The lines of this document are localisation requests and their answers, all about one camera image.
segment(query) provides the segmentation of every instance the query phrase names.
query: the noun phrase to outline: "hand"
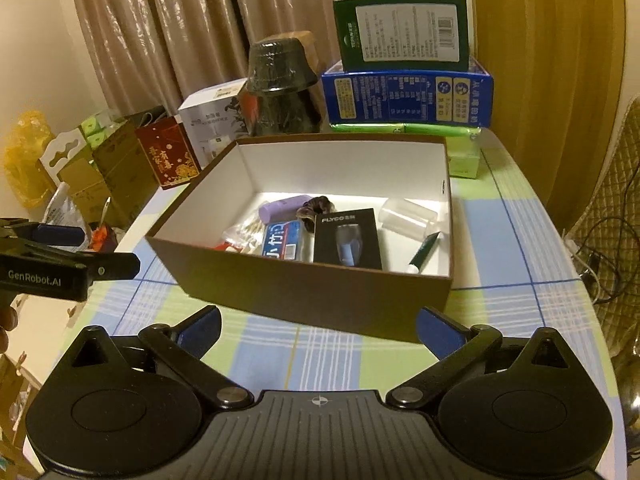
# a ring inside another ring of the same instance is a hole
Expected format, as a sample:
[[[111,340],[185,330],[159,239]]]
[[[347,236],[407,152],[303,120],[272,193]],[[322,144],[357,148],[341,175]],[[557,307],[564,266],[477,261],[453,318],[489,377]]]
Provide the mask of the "hand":
[[[18,325],[18,313],[11,306],[14,297],[15,292],[7,293],[4,290],[0,290],[0,354],[6,352],[6,349],[9,348],[7,332],[10,332]]]

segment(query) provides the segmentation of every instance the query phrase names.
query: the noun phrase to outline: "green package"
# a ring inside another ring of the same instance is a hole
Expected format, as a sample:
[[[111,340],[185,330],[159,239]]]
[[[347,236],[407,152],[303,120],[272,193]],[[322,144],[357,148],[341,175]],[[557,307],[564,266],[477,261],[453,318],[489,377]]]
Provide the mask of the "green package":
[[[466,0],[336,0],[334,15],[345,72],[468,70]]]
[[[445,137],[449,157],[449,176],[476,178],[480,165],[478,136],[482,128],[441,126],[439,124],[332,124],[334,132],[368,134],[422,134]]]
[[[334,132],[360,134],[403,134],[404,124],[362,123],[362,124],[332,124]]]

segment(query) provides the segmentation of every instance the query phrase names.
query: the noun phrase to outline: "table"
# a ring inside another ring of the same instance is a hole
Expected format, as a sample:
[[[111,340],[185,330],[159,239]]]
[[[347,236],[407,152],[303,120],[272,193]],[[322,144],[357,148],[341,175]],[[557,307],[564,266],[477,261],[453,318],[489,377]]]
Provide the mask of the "table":
[[[509,336],[530,336],[543,325],[558,329],[613,416],[614,432],[598,471],[604,478],[623,480],[622,410],[590,298],[517,165],[490,132],[482,136],[481,145],[478,179],[452,179],[455,268],[445,312],[467,326],[487,323]],[[56,336],[58,351],[38,355],[38,371],[30,370],[27,358],[24,367],[34,380],[44,381],[86,325],[102,325],[112,335],[135,334],[151,323],[175,324],[204,306],[183,293],[143,240],[182,189],[158,191],[121,242],[119,251],[133,250],[140,258],[136,279],[97,283],[88,303]],[[384,398],[392,386],[435,361],[421,345],[300,326],[224,307],[221,311],[222,336],[203,361],[254,394],[263,389],[375,388]]]

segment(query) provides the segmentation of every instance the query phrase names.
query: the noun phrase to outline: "wall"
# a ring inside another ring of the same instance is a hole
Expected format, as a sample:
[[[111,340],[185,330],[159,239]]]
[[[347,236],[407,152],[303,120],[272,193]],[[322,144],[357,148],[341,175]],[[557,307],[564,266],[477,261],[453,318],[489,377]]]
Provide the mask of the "wall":
[[[23,111],[56,134],[105,106],[73,0],[0,0],[0,30],[0,153]],[[0,216],[25,214],[0,172]]]

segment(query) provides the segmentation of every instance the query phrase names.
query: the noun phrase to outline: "nutrition label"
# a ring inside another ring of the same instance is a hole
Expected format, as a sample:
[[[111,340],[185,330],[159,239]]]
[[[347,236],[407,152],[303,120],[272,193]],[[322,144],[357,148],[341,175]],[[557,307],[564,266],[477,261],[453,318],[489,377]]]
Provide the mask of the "nutrition label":
[[[356,17],[364,61],[460,61],[455,5],[360,6]]]

